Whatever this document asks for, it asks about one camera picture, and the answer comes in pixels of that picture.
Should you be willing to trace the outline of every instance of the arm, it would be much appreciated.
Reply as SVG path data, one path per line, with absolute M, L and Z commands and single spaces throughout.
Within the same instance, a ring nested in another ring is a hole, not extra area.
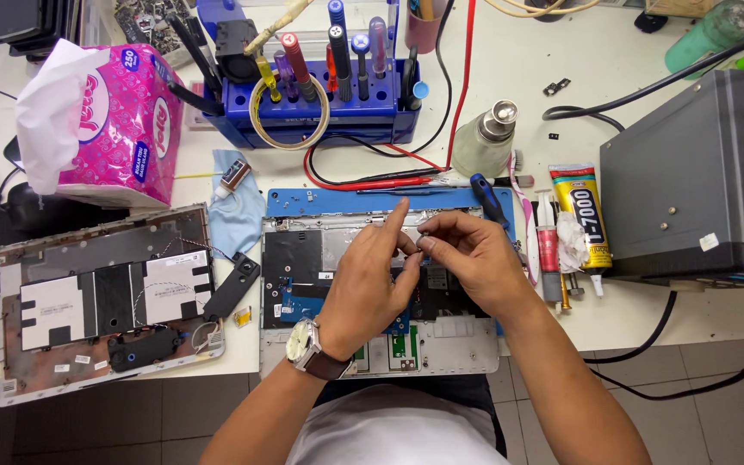
M 419 281 L 421 254 L 401 232 L 409 201 L 402 199 L 383 227 L 368 226 L 337 266 L 335 280 L 316 320 L 322 350 L 349 360 L 407 307 Z M 393 250 L 408 255 L 391 282 Z M 281 464 L 303 427 L 325 381 L 281 360 L 214 434 L 201 465 Z
M 504 328 L 539 423 L 562 464 L 649 464 L 633 422 L 590 372 L 524 277 L 496 223 L 460 212 L 430 218 L 419 248 L 452 271 Z

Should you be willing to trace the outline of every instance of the white t-shirt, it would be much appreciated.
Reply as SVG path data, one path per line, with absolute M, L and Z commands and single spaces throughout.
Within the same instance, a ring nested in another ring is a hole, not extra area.
M 502 464 L 487 412 L 392 385 L 371 386 L 312 409 L 288 465 Z

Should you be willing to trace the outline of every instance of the microfiber cloth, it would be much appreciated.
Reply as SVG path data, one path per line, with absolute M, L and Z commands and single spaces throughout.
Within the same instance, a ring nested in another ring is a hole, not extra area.
M 228 170 L 237 159 L 245 161 L 242 153 L 234 150 L 215 150 L 214 172 Z M 208 207 L 208 226 L 212 231 L 212 246 L 229 257 L 235 252 L 246 253 L 260 240 L 262 220 L 266 213 L 266 202 L 257 189 L 254 175 L 249 173 L 237 186 L 233 195 L 224 199 L 214 196 L 222 175 L 212 176 L 212 199 Z

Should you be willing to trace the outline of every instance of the pink cup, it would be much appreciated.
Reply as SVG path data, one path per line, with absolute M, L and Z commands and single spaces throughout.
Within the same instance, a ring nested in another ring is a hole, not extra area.
M 438 38 L 438 29 L 440 28 L 440 17 L 443 16 L 446 9 L 446 0 L 421 0 L 421 2 L 432 3 L 432 16 L 430 21 L 415 16 L 412 9 L 407 7 L 409 18 L 407 22 L 407 34 L 404 41 L 407 48 L 418 46 L 419 54 L 430 53 L 435 49 L 435 42 Z

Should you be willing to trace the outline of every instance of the wristwatch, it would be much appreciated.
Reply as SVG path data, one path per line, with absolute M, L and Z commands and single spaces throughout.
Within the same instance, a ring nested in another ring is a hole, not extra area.
M 286 359 L 301 372 L 326 381 L 336 380 L 349 370 L 355 357 L 341 362 L 323 352 L 317 329 L 317 322 L 312 319 L 298 321 L 286 341 Z

